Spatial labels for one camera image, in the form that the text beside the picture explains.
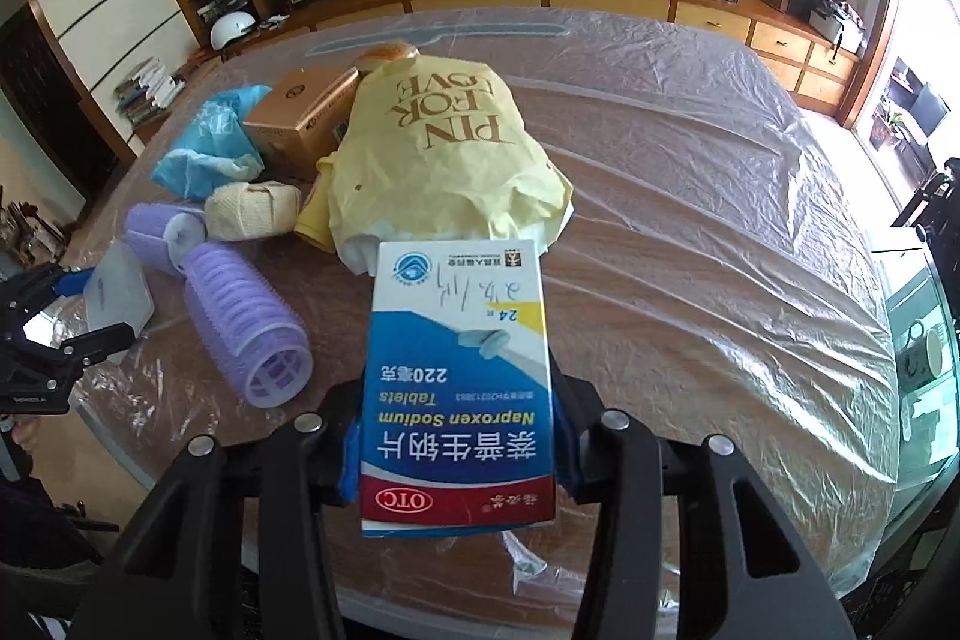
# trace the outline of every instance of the white helmet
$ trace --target white helmet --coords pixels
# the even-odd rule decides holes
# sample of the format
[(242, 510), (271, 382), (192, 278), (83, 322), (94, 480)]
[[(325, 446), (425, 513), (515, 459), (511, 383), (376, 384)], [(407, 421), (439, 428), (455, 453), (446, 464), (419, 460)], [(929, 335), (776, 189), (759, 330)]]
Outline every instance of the white helmet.
[(210, 31), (210, 47), (213, 49), (223, 49), (234, 39), (244, 36), (256, 25), (252, 15), (246, 12), (230, 12), (223, 15), (222, 18), (213, 23), (213, 30)]

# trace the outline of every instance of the purple hair roller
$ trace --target purple hair roller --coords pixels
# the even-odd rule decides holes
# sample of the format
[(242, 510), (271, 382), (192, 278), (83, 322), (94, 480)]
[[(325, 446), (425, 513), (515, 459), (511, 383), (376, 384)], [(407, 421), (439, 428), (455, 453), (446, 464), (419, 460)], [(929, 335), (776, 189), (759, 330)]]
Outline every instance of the purple hair roller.
[(127, 213), (124, 242), (143, 266), (182, 276), (184, 258), (206, 239), (203, 210), (179, 204), (136, 204)]
[(184, 259), (184, 299), (203, 346), (253, 407), (300, 393), (313, 373), (304, 324), (243, 256), (205, 242)]

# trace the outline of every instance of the mug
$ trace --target mug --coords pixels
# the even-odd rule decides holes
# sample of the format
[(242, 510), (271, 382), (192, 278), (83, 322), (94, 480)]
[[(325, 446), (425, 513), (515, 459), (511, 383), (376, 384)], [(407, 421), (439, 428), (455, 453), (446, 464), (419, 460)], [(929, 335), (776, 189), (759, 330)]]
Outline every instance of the mug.
[[(920, 333), (914, 336), (914, 327)], [(928, 329), (920, 319), (910, 324), (906, 347), (896, 353), (896, 379), (905, 393), (936, 380), (944, 370), (944, 343), (936, 329)]]

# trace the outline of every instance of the otc logo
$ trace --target otc logo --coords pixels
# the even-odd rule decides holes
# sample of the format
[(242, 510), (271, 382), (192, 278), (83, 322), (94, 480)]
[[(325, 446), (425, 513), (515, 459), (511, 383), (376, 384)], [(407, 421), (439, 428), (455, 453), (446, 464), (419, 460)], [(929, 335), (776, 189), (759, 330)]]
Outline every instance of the otc logo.
[(384, 488), (373, 499), (383, 509), (392, 512), (424, 512), (433, 506), (433, 497), (416, 488)]
[(430, 259), (423, 253), (404, 253), (394, 264), (394, 277), (408, 286), (422, 283), (430, 274)]

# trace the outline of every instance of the person's hand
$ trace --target person's hand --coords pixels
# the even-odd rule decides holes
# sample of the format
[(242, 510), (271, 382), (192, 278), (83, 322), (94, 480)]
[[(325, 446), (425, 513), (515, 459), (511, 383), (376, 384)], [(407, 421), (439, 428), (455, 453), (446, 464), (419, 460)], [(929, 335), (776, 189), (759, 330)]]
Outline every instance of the person's hand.
[(40, 415), (14, 415), (11, 437), (23, 450), (32, 453), (40, 439)]

